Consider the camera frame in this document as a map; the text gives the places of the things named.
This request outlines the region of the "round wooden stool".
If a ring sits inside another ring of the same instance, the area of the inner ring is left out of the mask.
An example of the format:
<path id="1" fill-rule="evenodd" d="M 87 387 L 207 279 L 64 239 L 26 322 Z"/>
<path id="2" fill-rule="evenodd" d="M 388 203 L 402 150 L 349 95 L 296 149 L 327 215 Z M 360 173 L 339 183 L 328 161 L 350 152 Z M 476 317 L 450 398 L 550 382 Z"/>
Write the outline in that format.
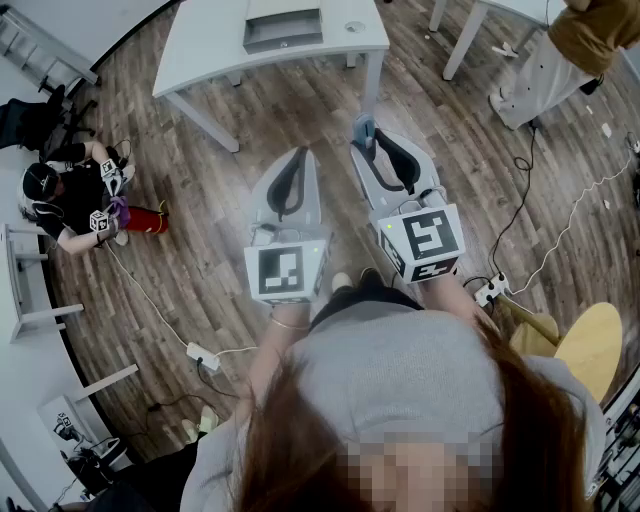
<path id="1" fill-rule="evenodd" d="M 562 335 L 550 315 L 532 314 L 503 295 L 497 302 L 520 321 L 510 340 L 516 352 L 564 361 L 597 402 L 605 398 L 622 351 L 622 323 L 613 305 L 591 306 Z"/>

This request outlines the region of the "white shelf unit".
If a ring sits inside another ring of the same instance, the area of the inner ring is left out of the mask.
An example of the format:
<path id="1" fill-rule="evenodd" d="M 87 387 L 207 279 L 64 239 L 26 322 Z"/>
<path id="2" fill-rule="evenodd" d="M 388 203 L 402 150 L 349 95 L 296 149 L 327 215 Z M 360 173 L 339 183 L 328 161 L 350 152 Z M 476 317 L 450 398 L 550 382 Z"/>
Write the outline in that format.
<path id="1" fill-rule="evenodd" d="M 88 59 L 8 4 L 0 5 L 0 57 L 38 91 L 63 86 L 69 93 L 80 82 L 102 82 Z"/>

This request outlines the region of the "person's right forearm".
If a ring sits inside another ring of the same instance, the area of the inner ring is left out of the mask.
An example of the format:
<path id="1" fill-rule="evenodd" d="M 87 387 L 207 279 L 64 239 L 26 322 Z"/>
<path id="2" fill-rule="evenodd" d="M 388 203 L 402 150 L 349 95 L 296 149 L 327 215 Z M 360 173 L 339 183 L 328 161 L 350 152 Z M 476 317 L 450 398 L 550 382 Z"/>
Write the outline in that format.
<path id="1" fill-rule="evenodd" d="M 472 327 L 486 325 L 499 332 L 496 324 L 453 274 L 423 281 L 419 289 L 427 308 L 450 313 Z"/>

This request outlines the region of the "black office chair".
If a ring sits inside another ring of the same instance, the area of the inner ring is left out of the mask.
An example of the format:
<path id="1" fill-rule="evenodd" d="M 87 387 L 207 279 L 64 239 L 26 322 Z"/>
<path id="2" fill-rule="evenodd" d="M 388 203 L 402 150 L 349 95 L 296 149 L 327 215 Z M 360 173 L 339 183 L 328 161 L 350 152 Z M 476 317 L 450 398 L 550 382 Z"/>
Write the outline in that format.
<path id="1" fill-rule="evenodd" d="M 77 133 L 94 137 L 95 130 L 81 126 L 80 122 L 97 106 L 95 100 L 90 100 L 78 111 L 73 102 L 68 102 L 63 85 L 53 89 L 46 102 L 29 103 L 12 98 L 0 106 L 0 150 L 18 146 L 37 151 L 44 158 L 49 154 L 46 146 L 58 127 L 64 131 L 60 147 L 72 144 Z"/>

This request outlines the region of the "white desk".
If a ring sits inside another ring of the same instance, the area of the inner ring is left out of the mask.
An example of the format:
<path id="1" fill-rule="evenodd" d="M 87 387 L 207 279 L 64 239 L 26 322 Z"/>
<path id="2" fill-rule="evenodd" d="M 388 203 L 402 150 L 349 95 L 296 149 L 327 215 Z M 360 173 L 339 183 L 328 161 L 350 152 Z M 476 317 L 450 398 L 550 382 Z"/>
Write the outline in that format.
<path id="1" fill-rule="evenodd" d="M 71 472 L 68 462 L 73 457 L 79 456 L 82 449 L 90 449 L 97 455 L 104 455 L 114 450 L 113 445 L 119 435 L 113 428 L 106 425 L 92 399 L 98 392 L 106 391 L 138 371 L 137 364 L 126 366 L 88 386 L 76 386 L 70 391 L 58 393 L 36 407 L 37 416 L 53 443 L 53 450 L 61 466 L 68 473 Z M 57 414 L 60 412 L 66 413 L 76 429 L 84 436 L 81 443 L 64 441 L 53 432 Z"/>

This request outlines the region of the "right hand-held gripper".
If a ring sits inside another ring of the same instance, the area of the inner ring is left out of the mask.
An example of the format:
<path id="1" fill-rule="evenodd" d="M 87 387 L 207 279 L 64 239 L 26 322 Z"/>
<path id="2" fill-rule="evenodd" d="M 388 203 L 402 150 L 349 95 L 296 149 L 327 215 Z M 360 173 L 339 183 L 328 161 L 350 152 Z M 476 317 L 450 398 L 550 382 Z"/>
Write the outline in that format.
<path id="1" fill-rule="evenodd" d="M 369 220 L 383 254 L 406 284 L 454 273 L 466 246 L 457 206 L 447 201 L 433 160 L 412 141 L 389 130 L 377 128 L 375 141 L 412 195 L 397 198 L 400 186 L 387 183 L 369 150 L 351 142 L 351 161 L 373 209 Z"/>

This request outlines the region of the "person's black trousers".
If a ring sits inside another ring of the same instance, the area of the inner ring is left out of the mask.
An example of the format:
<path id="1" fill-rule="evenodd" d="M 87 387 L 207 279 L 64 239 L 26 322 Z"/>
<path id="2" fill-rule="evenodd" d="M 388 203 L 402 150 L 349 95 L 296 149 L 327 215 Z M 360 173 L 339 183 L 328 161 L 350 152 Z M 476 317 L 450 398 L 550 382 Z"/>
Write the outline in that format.
<path id="1" fill-rule="evenodd" d="M 337 291 L 328 303 L 318 312 L 312 320 L 310 329 L 313 330 L 329 317 L 361 303 L 380 302 L 403 306 L 416 311 L 424 308 L 402 291 L 388 286 L 376 286 L 369 288 L 348 288 L 346 291 Z"/>

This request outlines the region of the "grey drawer box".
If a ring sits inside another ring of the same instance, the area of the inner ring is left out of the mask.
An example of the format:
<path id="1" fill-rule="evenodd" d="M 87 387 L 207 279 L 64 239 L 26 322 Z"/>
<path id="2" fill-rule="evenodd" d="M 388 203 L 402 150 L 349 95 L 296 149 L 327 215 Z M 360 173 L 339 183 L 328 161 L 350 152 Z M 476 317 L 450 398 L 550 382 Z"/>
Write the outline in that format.
<path id="1" fill-rule="evenodd" d="M 322 43 L 321 0 L 248 0 L 243 46 L 249 54 Z"/>

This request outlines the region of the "person's left forearm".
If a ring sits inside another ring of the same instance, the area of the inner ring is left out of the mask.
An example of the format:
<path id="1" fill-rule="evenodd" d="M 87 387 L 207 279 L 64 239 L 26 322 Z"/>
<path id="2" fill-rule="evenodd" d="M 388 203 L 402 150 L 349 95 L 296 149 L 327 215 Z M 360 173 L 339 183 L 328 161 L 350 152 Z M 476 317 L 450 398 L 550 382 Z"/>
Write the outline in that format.
<path id="1" fill-rule="evenodd" d="M 308 335 L 310 311 L 309 303 L 278 305 L 272 309 L 245 382 L 239 388 L 239 400 L 231 417 L 236 426 L 242 426 L 250 417 L 289 348 Z"/>

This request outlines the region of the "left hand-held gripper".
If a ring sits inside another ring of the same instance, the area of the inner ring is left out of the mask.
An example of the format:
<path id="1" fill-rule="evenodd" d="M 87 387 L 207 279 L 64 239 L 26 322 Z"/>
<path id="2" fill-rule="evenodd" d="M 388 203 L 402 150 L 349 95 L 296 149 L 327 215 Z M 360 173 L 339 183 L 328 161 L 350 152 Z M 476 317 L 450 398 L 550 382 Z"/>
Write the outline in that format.
<path id="1" fill-rule="evenodd" d="M 308 304 L 321 294 L 333 234 L 320 225 L 318 166 L 309 148 L 293 148 L 252 191 L 255 224 L 244 257 L 251 296 L 259 303 Z"/>

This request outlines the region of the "white power strip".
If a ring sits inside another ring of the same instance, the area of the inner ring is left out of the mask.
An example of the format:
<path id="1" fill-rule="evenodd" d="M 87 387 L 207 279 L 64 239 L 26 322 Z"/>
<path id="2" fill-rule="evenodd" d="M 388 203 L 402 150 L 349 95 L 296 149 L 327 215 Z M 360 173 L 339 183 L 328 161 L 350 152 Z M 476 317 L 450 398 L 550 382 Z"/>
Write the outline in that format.
<path id="1" fill-rule="evenodd" d="M 189 343 L 187 345 L 186 354 L 196 363 L 204 365 L 206 368 L 213 372 L 216 372 L 220 369 L 219 356 L 203 348 L 197 343 Z"/>
<path id="2" fill-rule="evenodd" d="M 503 295 L 509 288 L 509 281 L 502 272 L 494 275 L 484 286 L 474 293 L 476 303 L 480 307 L 487 306 L 492 300 Z"/>

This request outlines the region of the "purple cloth object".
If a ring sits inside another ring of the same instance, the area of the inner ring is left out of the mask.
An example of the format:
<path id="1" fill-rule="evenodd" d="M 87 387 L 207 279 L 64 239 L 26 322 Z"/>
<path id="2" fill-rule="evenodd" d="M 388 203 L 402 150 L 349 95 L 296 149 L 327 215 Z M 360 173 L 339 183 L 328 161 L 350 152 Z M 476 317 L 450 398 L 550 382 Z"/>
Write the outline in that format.
<path id="1" fill-rule="evenodd" d="M 114 196 L 110 198 L 110 207 L 113 216 L 118 220 L 121 228 L 126 228 L 131 221 L 129 204 L 124 196 Z"/>

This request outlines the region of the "person's grey sweater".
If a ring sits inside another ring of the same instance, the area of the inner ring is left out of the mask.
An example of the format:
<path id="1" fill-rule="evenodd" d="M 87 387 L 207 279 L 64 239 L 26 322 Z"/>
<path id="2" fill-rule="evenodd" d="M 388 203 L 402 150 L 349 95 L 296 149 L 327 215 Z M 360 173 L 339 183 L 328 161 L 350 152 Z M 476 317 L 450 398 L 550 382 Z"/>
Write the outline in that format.
<path id="1" fill-rule="evenodd" d="M 289 348 L 242 426 L 200 441 L 180 512 L 584 512 L 605 432 L 563 361 L 361 303 Z"/>

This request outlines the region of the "grey hand-held gripper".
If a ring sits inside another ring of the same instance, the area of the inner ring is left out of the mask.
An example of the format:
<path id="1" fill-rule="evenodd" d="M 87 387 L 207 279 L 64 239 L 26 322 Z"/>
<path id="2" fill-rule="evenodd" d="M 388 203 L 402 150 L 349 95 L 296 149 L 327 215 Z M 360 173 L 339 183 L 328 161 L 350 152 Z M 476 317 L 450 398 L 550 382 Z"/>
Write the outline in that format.
<path id="1" fill-rule="evenodd" d="M 70 417 L 64 412 L 57 414 L 53 432 L 64 441 L 81 443 L 84 439 L 84 436 L 76 429 Z"/>

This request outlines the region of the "red fire extinguisher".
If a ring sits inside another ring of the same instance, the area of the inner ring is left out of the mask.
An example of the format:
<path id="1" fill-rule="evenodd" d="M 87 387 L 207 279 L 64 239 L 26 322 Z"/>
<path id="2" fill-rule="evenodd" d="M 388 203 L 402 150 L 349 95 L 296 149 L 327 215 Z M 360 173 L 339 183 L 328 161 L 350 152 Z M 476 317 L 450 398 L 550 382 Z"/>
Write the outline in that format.
<path id="1" fill-rule="evenodd" d="M 123 227 L 127 231 L 162 234 L 169 228 L 169 213 L 164 201 L 155 210 L 129 206 L 126 219 Z"/>

